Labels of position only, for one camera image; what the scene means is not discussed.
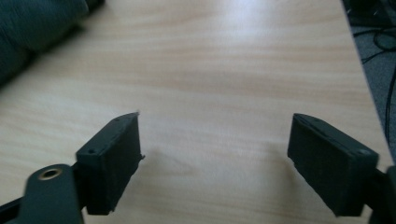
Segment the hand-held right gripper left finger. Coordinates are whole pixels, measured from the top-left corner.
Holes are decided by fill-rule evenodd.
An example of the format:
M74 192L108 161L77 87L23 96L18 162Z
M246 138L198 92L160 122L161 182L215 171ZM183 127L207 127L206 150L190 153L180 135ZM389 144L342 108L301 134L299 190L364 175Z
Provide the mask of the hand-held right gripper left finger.
M138 112L114 118L77 153L84 206L90 215L113 212L136 172L141 154Z

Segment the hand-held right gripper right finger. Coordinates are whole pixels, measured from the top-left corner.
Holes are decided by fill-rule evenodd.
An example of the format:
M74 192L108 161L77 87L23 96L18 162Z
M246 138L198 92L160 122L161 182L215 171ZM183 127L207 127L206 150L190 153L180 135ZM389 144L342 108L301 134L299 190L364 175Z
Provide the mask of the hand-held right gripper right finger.
M288 157L338 217L358 217L379 155L322 119L294 114Z

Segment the dark cloth yellow lining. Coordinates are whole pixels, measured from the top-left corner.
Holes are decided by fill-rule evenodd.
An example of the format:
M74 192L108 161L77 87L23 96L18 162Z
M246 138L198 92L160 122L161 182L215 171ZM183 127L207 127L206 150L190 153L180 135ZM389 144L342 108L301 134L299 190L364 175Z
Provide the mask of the dark cloth yellow lining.
M0 85L102 0L0 0Z

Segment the black stand base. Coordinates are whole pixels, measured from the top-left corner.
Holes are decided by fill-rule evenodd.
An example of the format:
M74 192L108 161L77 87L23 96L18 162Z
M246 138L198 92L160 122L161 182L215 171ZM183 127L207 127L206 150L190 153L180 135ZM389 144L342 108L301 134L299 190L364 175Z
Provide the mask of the black stand base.
M342 0L351 26L396 26L396 0Z

